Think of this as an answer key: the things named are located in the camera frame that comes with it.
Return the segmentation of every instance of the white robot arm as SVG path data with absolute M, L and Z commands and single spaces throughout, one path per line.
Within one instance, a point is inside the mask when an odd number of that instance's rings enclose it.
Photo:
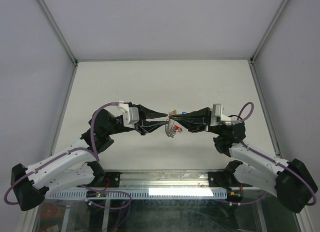
M 245 118 L 241 114 L 247 105 L 251 111 Z M 218 152 L 235 160 L 224 169 L 224 173 L 213 178 L 220 186 L 230 189 L 230 181 L 258 187 L 278 198 L 280 203 L 292 212 L 299 213 L 305 205 L 317 202 L 315 193 L 318 187 L 303 162 L 294 159 L 291 162 L 267 153 L 244 141 L 245 123 L 253 112 L 253 103 L 247 103 L 240 111 L 238 120 L 223 115 L 221 104 L 182 115 L 171 116 L 190 132 L 212 132 Z
M 316 203 L 315 193 L 318 187 L 305 165 L 294 159 L 287 160 L 268 157 L 243 141 L 245 135 L 244 121 L 252 114 L 238 120 L 223 115 L 221 104 L 212 108 L 204 108 L 182 115 L 171 115 L 170 118 L 179 122 L 190 132 L 212 132 L 218 136 L 213 139 L 218 152 L 232 157 L 230 162 L 214 181 L 229 189 L 229 181 L 237 181 L 258 187 L 278 198 L 289 210 L 299 213 L 305 205 Z M 106 106 L 117 106 L 122 115 L 115 117 L 104 110 Z M 147 121 L 166 117 L 141 105 L 115 102 L 99 108 L 89 121 L 91 128 L 82 134 L 70 147 L 41 162 L 25 168 L 22 164 L 13 167 L 11 187 L 4 196 L 9 205 L 19 204 L 21 210 L 30 210 L 42 201 L 61 190 L 79 185 L 100 185 L 105 179 L 105 172 L 99 164 L 98 154 L 105 151 L 113 142 L 110 135 L 135 130 L 141 135 L 150 133 L 167 121 Z M 70 167 L 83 163 L 80 168 L 68 170 Z M 7 200 L 8 193 L 13 189 L 16 203 Z
M 113 116 L 104 110 L 107 106 L 117 106 L 121 116 Z M 19 204 L 22 211 L 30 210 L 46 197 L 79 185 L 99 185 L 105 178 L 105 171 L 99 164 L 98 154 L 113 142 L 110 135 L 137 131 L 141 135 L 151 133 L 167 121 L 147 121 L 168 116 L 152 111 L 142 105 L 123 101 L 109 103 L 99 108 L 89 121 L 91 128 L 65 150 L 33 165 L 18 164 L 12 168 L 11 187 L 4 196 L 9 205 Z M 82 166 L 70 170 L 82 163 Z M 13 190 L 17 202 L 9 202 L 7 196 Z

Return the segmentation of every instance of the gray wall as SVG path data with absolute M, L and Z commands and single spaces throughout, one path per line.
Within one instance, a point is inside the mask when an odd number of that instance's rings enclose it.
M 45 0 L 81 59 L 249 58 L 281 0 Z
M 12 166 L 48 156 L 72 64 L 35 0 L 0 0 L 0 194 Z M 19 206 L 1 200 L 1 231 L 13 232 Z
M 320 0 L 291 0 L 256 61 L 282 153 L 320 186 Z M 320 231 L 320 204 L 308 208 Z

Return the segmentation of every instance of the metal bracket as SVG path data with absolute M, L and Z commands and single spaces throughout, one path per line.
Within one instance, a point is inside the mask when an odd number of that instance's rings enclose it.
M 104 180 L 101 183 L 101 187 L 106 187 L 109 182 L 109 188 L 119 188 L 121 179 L 121 172 L 106 172 L 104 176 Z
M 230 180 L 226 183 L 226 185 L 220 185 L 219 183 L 217 184 L 215 182 L 215 178 L 217 177 L 220 177 L 220 178 L 223 178 L 224 175 L 226 173 L 223 172 L 223 171 L 214 171 L 214 172 L 208 172 L 208 183 L 209 183 L 209 187 L 223 187 L 226 189 L 226 186 L 228 187 L 240 187 L 241 186 L 241 183 L 239 183 L 238 181 L 234 181 L 234 180 Z
M 129 106 L 124 101 L 119 101 L 116 106 L 123 114 L 123 125 L 129 128 L 135 128 L 135 123 L 139 121 L 139 110 L 136 107 Z

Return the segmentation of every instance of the white bracket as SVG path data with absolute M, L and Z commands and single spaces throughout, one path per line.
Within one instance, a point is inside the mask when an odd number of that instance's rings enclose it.
M 124 101 L 119 101 L 116 106 L 123 114 L 123 125 L 129 128 L 135 128 L 135 123 L 139 121 L 139 110 L 136 107 L 129 107 Z
M 211 122 L 210 126 L 216 126 L 219 125 L 217 123 L 217 118 L 220 118 L 221 122 L 226 125 L 231 125 L 231 118 L 228 116 L 225 116 L 223 114 L 224 107 L 222 104 L 213 104 L 212 110 L 211 110 Z

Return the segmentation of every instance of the white ceiling panel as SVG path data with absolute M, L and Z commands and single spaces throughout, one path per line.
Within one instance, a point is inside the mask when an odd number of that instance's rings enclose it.
M 45 0 L 77 59 L 251 57 L 281 0 Z

